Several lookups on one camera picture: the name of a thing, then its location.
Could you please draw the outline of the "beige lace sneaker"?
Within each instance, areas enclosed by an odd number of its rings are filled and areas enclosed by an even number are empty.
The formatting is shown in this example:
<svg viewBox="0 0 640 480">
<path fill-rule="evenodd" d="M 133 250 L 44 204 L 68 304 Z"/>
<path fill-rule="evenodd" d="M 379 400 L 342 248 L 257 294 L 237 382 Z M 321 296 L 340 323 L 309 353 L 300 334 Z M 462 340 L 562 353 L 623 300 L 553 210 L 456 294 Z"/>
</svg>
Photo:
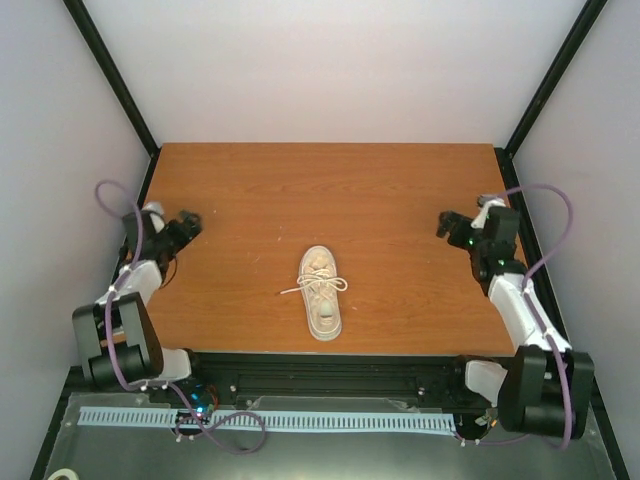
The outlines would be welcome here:
<svg viewBox="0 0 640 480">
<path fill-rule="evenodd" d="M 309 248 L 303 255 L 299 275 L 318 269 L 328 269 L 331 275 L 338 275 L 333 254 L 328 248 L 320 245 Z M 342 329 L 338 299 L 340 293 L 327 287 L 313 287 L 311 291 L 301 292 L 308 327 L 316 340 L 332 341 L 340 335 Z"/>
</svg>

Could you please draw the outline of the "white shoelace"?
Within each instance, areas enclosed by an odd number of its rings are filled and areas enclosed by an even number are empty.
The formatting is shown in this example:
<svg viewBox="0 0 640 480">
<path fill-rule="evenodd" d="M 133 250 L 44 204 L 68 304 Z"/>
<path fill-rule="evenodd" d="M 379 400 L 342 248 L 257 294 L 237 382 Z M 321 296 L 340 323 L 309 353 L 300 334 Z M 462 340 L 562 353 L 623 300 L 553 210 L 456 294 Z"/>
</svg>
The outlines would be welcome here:
<svg viewBox="0 0 640 480">
<path fill-rule="evenodd" d="M 346 279 L 338 275 L 331 275 L 328 269 L 318 269 L 309 273 L 302 273 L 297 277 L 296 284 L 296 287 L 282 290 L 279 294 L 285 295 L 294 292 L 311 291 L 313 287 L 332 288 L 337 292 L 345 292 L 349 288 Z"/>
</svg>

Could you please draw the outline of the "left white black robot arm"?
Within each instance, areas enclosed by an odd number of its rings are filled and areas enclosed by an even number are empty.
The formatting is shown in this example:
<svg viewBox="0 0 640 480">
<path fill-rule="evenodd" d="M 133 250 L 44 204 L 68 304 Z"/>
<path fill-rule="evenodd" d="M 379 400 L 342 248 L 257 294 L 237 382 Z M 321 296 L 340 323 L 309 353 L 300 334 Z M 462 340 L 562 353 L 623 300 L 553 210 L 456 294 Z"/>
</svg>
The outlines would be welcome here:
<svg viewBox="0 0 640 480">
<path fill-rule="evenodd" d="M 184 401 L 197 402 L 207 393 L 207 376 L 193 368 L 190 350 L 161 346 L 147 305 L 164 285 L 170 263 L 201 233 L 201 217 L 182 210 L 167 221 L 159 205 L 149 204 L 121 221 L 130 257 L 122 260 L 107 293 L 72 314 L 85 381 L 97 389 L 115 387 L 118 367 L 128 385 L 173 382 Z"/>
</svg>

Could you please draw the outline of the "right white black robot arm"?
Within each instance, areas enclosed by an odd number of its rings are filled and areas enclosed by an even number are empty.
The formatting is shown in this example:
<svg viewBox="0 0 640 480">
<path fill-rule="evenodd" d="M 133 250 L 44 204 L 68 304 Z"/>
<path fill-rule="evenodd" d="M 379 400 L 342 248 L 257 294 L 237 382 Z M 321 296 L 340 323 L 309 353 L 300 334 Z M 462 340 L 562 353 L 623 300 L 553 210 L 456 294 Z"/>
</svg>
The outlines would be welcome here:
<svg viewBox="0 0 640 480">
<path fill-rule="evenodd" d="M 501 200 L 488 201 L 474 218 L 454 211 L 438 217 L 437 237 L 468 253 L 473 277 L 515 349 L 509 367 L 467 360 L 464 385 L 496 408 L 505 430 L 567 443 L 584 434 L 594 363 L 573 349 L 537 298 L 516 257 L 519 225 L 519 213 Z"/>
</svg>

